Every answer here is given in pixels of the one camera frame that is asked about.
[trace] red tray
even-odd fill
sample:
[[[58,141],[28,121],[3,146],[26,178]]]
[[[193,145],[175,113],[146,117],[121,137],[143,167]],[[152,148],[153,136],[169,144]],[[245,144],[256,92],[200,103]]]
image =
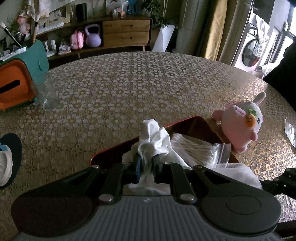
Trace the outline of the red tray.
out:
[[[165,126],[170,137],[174,132],[190,137],[198,138],[212,144],[224,143],[223,140],[213,131],[204,118],[200,116],[188,117],[175,123]],[[109,169],[114,163],[122,161],[122,155],[128,152],[132,145],[139,141],[139,137],[121,143],[117,146],[100,151],[93,155],[90,166],[99,165],[102,169]],[[239,163],[231,153],[229,163]]]

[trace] kettlebell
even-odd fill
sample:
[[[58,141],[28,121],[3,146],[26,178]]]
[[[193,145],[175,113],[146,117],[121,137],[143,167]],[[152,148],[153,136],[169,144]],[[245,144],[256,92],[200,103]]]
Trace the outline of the kettlebell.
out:
[[[98,28],[98,32],[97,33],[93,33],[93,34],[90,34],[88,29],[91,28],[91,27],[97,27]],[[90,24],[88,26],[85,27],[85,33],[87,35],[86,37],[86,40],[85,40],[85,44],[91,48],[94,48],[94,47],[98,47],[101,45],[101,38],[100,38],[100,35],[99,35],[99,32],[101,30],[101,27],[100,25],[98,24]]]

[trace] washing machine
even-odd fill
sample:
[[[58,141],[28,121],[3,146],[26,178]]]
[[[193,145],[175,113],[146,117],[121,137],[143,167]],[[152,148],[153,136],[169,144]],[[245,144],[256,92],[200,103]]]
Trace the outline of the washing machine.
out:
[[[250,27],[245,37],[245,41],[240,48],[234,66],[253,74],[258,66],[260,58],[263,55],[268,39],[269,37],[267,36],[264,43],[260,44],[256,28],[254,26]]]

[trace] transparent glass cup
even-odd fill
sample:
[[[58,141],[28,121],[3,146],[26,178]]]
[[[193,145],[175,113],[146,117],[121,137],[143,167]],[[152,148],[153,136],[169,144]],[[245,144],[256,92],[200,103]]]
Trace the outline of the transparent glass cup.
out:
[[[37,102],[45,111],[52,111],[58,107],[59,99],[49,73],[38,75],[31,84]]]

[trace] round table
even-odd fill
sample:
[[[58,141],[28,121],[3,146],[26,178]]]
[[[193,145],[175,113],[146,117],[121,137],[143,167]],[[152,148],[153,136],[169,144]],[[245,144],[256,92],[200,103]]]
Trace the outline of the round table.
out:
[[[60,106],[43,111],[36,103],[0,112],[0,136],[16,133],[22,141],[22,166],[9,187],[0,190],[0,240],[17,230],[10,216],[22,193],[86,168],[94,153],[139,134],[143,120],[160,125],[200,115],[260,92],[264,121],[257,142],[236,153],[260,179],[296,168],[291,143],[284,135],[284,119],[296,126],[296,113],[264,81],[232,66],[204,58],[153,52],[116,53],[74,61],[50,71]],[[296,202],[278,196],[281,221],[296,218]]]

